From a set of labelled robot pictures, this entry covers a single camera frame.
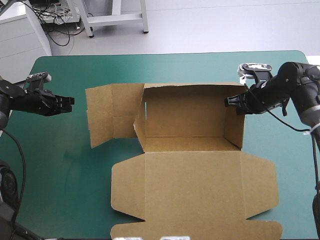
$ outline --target white cabinet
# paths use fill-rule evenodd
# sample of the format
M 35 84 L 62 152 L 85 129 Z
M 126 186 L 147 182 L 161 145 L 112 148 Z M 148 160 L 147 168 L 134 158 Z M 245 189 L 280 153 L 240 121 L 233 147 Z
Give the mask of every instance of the white cabinet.
M 23 3 L 14 3 L 0 16 L 0 76 L 23 81 L 42 56 L 51 56 L 51 49 L 37 17 Z

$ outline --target open cardboard box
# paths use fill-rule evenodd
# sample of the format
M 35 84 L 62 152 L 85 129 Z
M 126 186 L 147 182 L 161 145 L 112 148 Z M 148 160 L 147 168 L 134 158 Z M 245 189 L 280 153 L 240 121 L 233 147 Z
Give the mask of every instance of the open cardboard box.
M 279 201 L 275 165 L 241 152 L 244 116 L 224 106 L 236 83 L 110 84 L 86 90 L 91 146 L 138 137 L 144 154 L 112 169 L 113 209 L 144 222 L 112 238 L 273 239 L 277 222 L 247 220 Z

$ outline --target drawer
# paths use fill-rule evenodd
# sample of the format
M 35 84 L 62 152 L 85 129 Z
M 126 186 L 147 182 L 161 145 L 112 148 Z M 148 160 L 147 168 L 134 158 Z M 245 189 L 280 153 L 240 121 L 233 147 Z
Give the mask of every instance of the drawer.
M 0 42 L 34 33 L 35 30 L 27 18 L 0 24 Z
M 35 61 L 46 55 L 45 50 L 40 47 L 0 58 L 0 76 L 11 83 L 23 81 L 30 74 Z
M 42 44 L 35 33 L 0 41 L 0 59 L 41 47 Z

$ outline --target cable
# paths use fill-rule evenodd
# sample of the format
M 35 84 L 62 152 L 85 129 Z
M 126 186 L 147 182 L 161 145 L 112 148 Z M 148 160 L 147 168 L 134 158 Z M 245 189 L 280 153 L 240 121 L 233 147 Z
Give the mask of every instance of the cable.
M 312 139 L 312 153 L 313 153 L 313 162 L 314 162 L 314 171 L 315 171 L 315 189 L 316 189 L 316 195 L 312 203 L 312 210 L 313 210 L 316 232 L 318 237 L 320 238 L 320 193 L 319 193 L 320 186 L 319 186 L 316 138 L 313 133 L 311 134 L 311 139 Z
M 22 160 L 22 184 L 21 184 L 20 197 L 19 197 L 19 202 L 18 202 L 18 208 L 17 208 L 17 210 L 13 216 L 13 220 L 12 220 L 12 222 L 15 222 L 16 217 L 17 217 L 19 210 L 20 210 L 22 199 L 24 197 L 24 191 L 25 191 L 25 185 L 26 185 L 26 159 L 25 159 L 25 155 L 22 150 L 22 147 L 21 147 L 20 143 L 18 142 L 18 140 L 11 133 L 9 133 L 7 130 L 1 129 L 1 131 L 3 131 L 5 134 L 7 134 L 15 142 L 16 146 L 19 149 L 19 153 L 21 155 L 21 160 Z
M 33 11 L 33 13 L 37 16 L 37 18 L 38 18 L 38 19 L 40 20 L 40 22 L 42 22 L 42 23 L 45 23 L 44 19 L 42 18 L 43 13 L 56 15 L 56 17 L 53 19 L 53 23 L 55 23 L 55 19 L 58 19 L 58 17 L 59 17 L 59 18 L 62 20 L 63 24 L 65 25 L 66 30 L 67 30 L 67 33 L 68 33 L 68 41 L 67 41 L 67 43 L 66 43 L 66 44 L 57 43 L 57 42 L 53 39 L 53 37 L 50 35 L 50 32 L 49 32 L 49 31 L 47 31 L 47 35 L 48 35 L 48 37 L 49 37 L 56 45 L 58 45 L 58 46 L 60 46 L 60 47 L 65 47 L 65 46 L 67 46 L 67 45 L 70 43 L 69 28 L 68 28 L 66 22 L 64 21 L 64 19 L 63 19 L 59 14 L 57 14 L 57 13 L 55 13 L 55 12 L 51 12 L 51 11 L 46 11 L 46 10 L 37 10 L 37 9 L 29 6 L 28 4 L 26 4 L 25 2 L 23 2 L 23 1 L 21 1 L 21 0 L 17 0 L 17 2 L 23 3 L 23 4 L 24 4 L 25 6 L 27 6 L 29 9 L 31 9 L 31 11 Z
M 293 126 L 291 126 L 290 124 L 286 123 L 285 121 L 281 120 L 279 117 L 277 117 L 275 114 L 273 114 L 269 109 L 267 109 L 265 107 L 265 105 L 256 97 L 256 95 L 254 95 L 254 93 L 249 89 L 249 87 L 247 86 L 247 84 L 244 84 L 245 88 L 248 90 L 248 92 L 252 95 L 252 97 L 261 104 L 261 106 L 264 108 L 264 110 L 266 110 L 269 114 L 271 114 L 275 119 L 277 119 L 280 123 L 286 125 L 287 127 L 291 128 L 292 130 L 295 130 L 297 132 L 308 132 L 310 131 L 310 129 L 297 129 Z
M 54 30 L 54 32 L 58 32 L 58 33 L 61 33 L 61 34 L 64 34 L 64 35 L 70 35 L 70 36 L 77 36 L 77 35 L 79 35 L 80 33 L 82 33 L 84 30 L 85 30 L 86 28 L 84 27 L 84 28 L 82 28 L 81 29 L 81 31 L 80 32 L 78 32 L 78 33 L 65 33 L 65 32 L 62 32 L 62 31 L 59 31 L 59 30 Z
M 14 229 L 14 230 L 12 231 L 10 240 L 12 240 L 12 239 L 14 238 L 15 233 L 16 233 L 16 229 Z

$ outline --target brown cardboard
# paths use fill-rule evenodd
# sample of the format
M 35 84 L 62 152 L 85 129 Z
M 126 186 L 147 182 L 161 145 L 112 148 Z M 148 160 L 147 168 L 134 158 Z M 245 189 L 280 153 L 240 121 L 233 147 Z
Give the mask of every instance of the brown cardboard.
M 246 220 L 278 204 L 275 165 L 241 151 L 153 152 L 112 169 L 111 205 L 145 220 L 111 237 L 278 240 L 273 221 Z
M 135 138 L 133 123 L 144 84 L 110 84 L 86 89 L 91 147 L 113 138 Z
M 235 83 L 89 88 L 91 146 L 137 134 L 145 152 L 239 150 L 244 116 L 225 108 L 224 98 L 241 91 L 243 86 Z
M 91 146 L 137 136 L 145 152 L 113 166 L 113 209 L 144 220 L 115 225 L 113 239 L 280 239 L 279 223 L 247 220 L 279 197 L 274 164 L 240 151 L 244 116 L 224 106 L 243 91 L 235 83 L 86 90 Z

